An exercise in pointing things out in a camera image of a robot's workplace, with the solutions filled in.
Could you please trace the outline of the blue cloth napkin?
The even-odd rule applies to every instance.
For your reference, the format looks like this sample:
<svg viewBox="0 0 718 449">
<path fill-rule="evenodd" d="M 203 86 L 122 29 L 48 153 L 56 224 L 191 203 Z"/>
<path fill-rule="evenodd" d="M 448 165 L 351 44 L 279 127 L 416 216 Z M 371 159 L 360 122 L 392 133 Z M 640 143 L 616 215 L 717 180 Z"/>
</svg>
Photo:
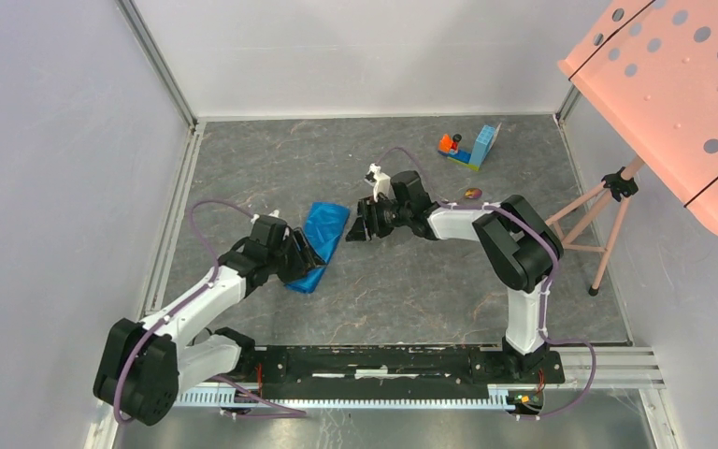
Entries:
<svg viewBox="0 0 718 449">
<path fill-rule="evenodd" d="M 314 251 L 328 264 L 337 250 L 350 210 L 336 203 L 314 202 L 304 222 L 304 234 Z M 287 283 L 285 287 L 301 294 L 315 291 L 326 271 L 326 266 L 315 268 L 303 279 Z"/>
</svg>

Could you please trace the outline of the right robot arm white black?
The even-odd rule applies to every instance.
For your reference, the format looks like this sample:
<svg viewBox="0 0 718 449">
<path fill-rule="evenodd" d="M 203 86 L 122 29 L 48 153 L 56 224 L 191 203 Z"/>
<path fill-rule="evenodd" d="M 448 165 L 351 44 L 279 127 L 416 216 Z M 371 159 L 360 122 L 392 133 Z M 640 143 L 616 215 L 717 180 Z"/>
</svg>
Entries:
<svg viewBox="0 0 718 449">
<path fill-rule="evenodd" d="M 423 239 L 478 242 L 508 292 L 503 370 L 515 382 L 535 375 L 549 350 L 546 297 L 550 277 L 564 250 L 530 203 L 522 196 L 509 196 L 476 209 L 441 204 L 425 191 L 415 170 L 388 176 L 373 165 L 366 181 L 373 193 L 359 200 L 356 220 L 346 239 L 384 238 L 406 227 Z"/>
</svg>

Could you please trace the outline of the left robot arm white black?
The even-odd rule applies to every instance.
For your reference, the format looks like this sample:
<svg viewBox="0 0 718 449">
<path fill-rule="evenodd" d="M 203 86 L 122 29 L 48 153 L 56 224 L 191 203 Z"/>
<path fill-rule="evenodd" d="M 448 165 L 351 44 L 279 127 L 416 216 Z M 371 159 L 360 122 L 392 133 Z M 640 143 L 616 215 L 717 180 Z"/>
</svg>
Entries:
<svg viewBox="0 0 718 449">
<path fill-rule="evenodd" d="M 152 426 L 179 394 L 206 380 L 221 374 L 249 379 L 256 369 L 254 339 L 227 327 L 202 342 L 195 337 L 270 278 L 296 282 L 325 264 L 302 228 L 255 216 L 251 233 L 218 256 L 182 296 L 140 321 L 122 318 L 111 327 L 93 395 L 111 405 L 119 422 Z"/>
</svg>

